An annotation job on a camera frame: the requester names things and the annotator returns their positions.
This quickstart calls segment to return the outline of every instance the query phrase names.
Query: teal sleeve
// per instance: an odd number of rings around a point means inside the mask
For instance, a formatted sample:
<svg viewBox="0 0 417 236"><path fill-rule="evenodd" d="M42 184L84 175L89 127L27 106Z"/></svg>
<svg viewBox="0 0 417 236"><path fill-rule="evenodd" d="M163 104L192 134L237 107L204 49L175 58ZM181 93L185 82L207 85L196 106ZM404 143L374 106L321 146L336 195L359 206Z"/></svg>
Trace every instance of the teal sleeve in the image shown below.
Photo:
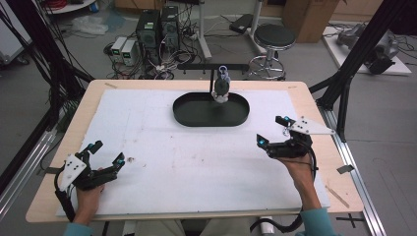
<svg viewBox="0 0 417 236"><path fill-rule="evenodd" d="M325 208L310 209L301 211L304 221L304 232L299 232L296 236L337 236L333 231L328 210Z"/></svg>
<svg viewBox="0 0 417 236"><path fill-rule="evenodd" d="M78 224L78 223L69 223L67 224L67 229L65 230L64 236L90 236L92 235L92 229L88 226Z"/></svg>

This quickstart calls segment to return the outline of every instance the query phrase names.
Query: black tray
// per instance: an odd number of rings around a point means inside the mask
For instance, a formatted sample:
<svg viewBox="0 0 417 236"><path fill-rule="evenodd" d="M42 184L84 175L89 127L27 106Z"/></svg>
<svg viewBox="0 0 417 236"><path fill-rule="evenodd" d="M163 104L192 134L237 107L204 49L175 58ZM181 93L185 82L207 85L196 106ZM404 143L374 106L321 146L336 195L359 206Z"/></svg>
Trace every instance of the black tray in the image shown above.
<svg viewBox="0 0 417 236"><path fill-rule="evenodd" d="M231 127L248 118L249 103L230 92L227 102L214 101L209 92L189 92L178 97L172 106L178 123L189 127Z"/></svg>

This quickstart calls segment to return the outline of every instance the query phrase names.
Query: round stool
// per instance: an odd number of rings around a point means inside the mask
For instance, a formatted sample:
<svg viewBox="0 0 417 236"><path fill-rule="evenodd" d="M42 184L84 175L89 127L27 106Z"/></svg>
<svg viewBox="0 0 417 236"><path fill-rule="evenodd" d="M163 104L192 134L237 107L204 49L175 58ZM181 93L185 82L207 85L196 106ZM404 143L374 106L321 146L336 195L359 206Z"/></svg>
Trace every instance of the round stool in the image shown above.
<svg viewBox="0 0 417 236"><path fill-rule="evenodd" d="M267 50L267 55L257 56L249 62L251 73L266 80L285 81L284 66L278 60L277 51L294 45L294 33L282 26L262 25L255 30L254 41Z"/></svg>

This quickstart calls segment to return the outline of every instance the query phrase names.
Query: black stool seat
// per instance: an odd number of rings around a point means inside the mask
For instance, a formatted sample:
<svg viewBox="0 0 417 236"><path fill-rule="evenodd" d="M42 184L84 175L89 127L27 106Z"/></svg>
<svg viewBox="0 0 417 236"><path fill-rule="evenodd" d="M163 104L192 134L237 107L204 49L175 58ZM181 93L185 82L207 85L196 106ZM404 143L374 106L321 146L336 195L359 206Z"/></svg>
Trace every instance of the black stool seat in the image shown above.
<svg viewBox="0 0 417 236"><path fill-rule="evenodd" d="M282 26L262 25L255 30L254 39L261 47L285 50L295 42L295 35L290 29Z"/></svg>

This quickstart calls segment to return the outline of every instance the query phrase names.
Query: concrete floor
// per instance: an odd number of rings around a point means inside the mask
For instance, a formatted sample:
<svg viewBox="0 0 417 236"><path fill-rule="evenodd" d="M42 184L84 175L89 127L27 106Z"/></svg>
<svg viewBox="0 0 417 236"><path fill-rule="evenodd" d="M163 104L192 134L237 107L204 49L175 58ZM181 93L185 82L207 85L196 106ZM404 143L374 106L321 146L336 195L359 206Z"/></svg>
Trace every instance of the concrete floor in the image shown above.
<svg viewBox="0 0 417 236"><path fill-rule="evenodd" d="M64 14L56 20L68 24L77 16L90 14L88 10ZM111 23L105 35L70 34L65 38L69 50L95 78L105 79L111 70L111 63L102 50L117 35L130 34L135 30L135 16L121 18L113 11L102 10L101 16ZM207 29L223 18L207 20ZM262 20L278 23L278 20ZM228 24L218 24L215 29L227 29ZM408 38L417 46L417 40ZM255 55L255 48L247 36L216 38L208 37L212 63L247 63ZM287 71L287 81L302 81L308 86L332 76L337 67L325 44L296 44L290 50L279 54ZM416 59L399 53L402 62L416 64ZM410 76L372 76L357 74L351 85L347 119L346 139L358 169L362 175L377 213L387 235L417 235L417 68L409 65ZM201 72L175 71L174 80L209 79ZM246 80L246 75L232 74L232 80ZM13 159L35 125L48 109L48 84L41 78L33 63L23 66L16 63L0 71L0 171ZM322 92L313 94L320 97ZM45 158L48 165L53 152ZM32 224L25 220L26 211L42 180L33 174L17 200L0 222L0 235L56 235L64 231L65 223ZM361 213L352 214L362 218ZM343 235L369 235L364 222L336 220L347 214L332 214L336 232ZM275 217L288 224L291 216ZM103 223L92 224L95 234L101 232ZM123 222L111 222L107 235L121 235Z"/></svg>

